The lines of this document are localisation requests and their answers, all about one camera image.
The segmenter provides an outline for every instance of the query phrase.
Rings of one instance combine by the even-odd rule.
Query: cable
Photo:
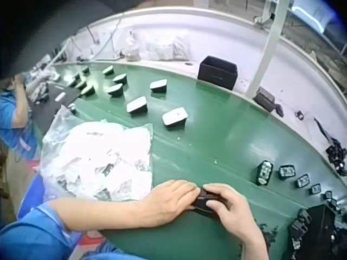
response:
[[[71,37],[71,42],[72,42],[72,44],[75,45],[75,47],[80,51],[80,53],[82,53],[82,50],[77,46],[77,44],[75,43],[73,37]]]
[[[124,13],[122,14],[121,18],[118,20],[118,23],[117,23],[117,25],[115,26],[115,29],[111,32],[110,37],[107,39],[107,41],[105,42],[105,44],[101,47],[101,49],[100,49],[91,59],[89,59],[90,61],[95,60],[95,59],[100,55],[100,53],[102,53],[102,51],[105,49],[106,45],[107,45],[107,44],[110,42],[110,40],[112,39],[113,34],[117,31],[118,26],[119,26],[121,20],[123,19],[123,16],[124,16]]]
[[[45,72],[50,66],[52,66],[52,64],[60,57],[60,55],[63,54],[63,52],[65,51],[65,49],[67,48],[67,46],[69,45],[71,41],[71,38],[69,38],[65,45],[63,46],[63,48],[61,48],[60,52],[49,62],[49,64],[45,67],[45,69],[43,70],[43,72]]]
[[[89,34],[91,35],[91,37],[92,37],[92,39],[93,39],[93,43],[96,44],[95,38],[94,38],[94,36],[93,36],[93,34],[92,34],[92,32],[91,32],[89,26],[87,26],[87,30],[89,31]]]

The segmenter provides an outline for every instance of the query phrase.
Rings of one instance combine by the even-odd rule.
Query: black cable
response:
[[[72,44],[82,53],[82,50],[75,43],[74,37],[71,37]]]
[[[89,31],[89,33],[90,33],[90,35],[91,35],[91,37],[92,37],[92,39],[93,39],[93,43],[96,44],[95,38],[94,38],[94,36],[93,36],[91,30],[89,29],[89,26],[87,26],[87,30]]]

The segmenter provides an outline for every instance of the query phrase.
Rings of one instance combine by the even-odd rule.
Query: person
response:
[[[204,189],[220,194],[229,209],[219,201],[207,205],[220,218],[226,230],[245,246],[246,260],[267,260],[264,237],[256,225],[247,200],[226,184],[208,184]],[[71,250],[70,231],[153,228],[173,221],[191,210],[200,189],[185,180],[169,180],[156,186],[143,200],[127,202],[94,201],[76,198],[52,200],[33,209],[23,219],[0,231],[2,260],[62,260]],[[83,260],[141,260],[103,244],[104,250],[89,252]]]
[[[31,95],[49,76],[43,74],[28,84],[26,89],[23,74],[0,80],[0,138],[27,161],[40,158],[27,94]]]

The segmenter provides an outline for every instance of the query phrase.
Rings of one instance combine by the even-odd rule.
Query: clear plastic bag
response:
[[[45,200],[138,200],[151,190],[152,125],[83,122],[62,106],[43,138]]]
[[[140,30],[133,32],[133,38],[140,45],[142,60],[192,61],[188,30],[160,35]]]

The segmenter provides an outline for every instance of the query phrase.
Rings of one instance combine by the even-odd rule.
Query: black box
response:
[[[237,65],[220,58],[207,56],[200,63],[197,79],[233,90],[237,79]]]

